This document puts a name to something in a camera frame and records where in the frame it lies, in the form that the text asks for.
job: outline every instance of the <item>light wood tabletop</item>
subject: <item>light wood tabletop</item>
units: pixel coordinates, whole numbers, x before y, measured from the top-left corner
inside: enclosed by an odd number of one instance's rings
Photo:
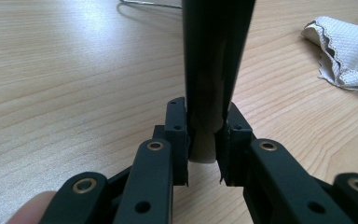
[[[358,24],[358,1],[257,1],[233,102],[257,137],[331,183],[358,173],[358,91],[318,78],[321,50],[300,34],[317,16]],[[0,1],[0,223],[73,175],[130,166],[185,94],[182,42],[180,9]],[[188,170],[173,223],[251,222],[216,163]]]

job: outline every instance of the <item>black cylindrical object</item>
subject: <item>black cylindrical object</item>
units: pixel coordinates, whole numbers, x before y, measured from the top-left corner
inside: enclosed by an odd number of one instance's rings
[[[215,161],[255,0],[183,0],[190,160]]]

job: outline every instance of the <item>folded cloth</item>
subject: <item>folded cloth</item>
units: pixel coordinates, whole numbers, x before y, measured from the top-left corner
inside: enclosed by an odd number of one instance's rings
[[[318,17],[301,34],[322,48],[320,78],[358,91],[358,25]]]

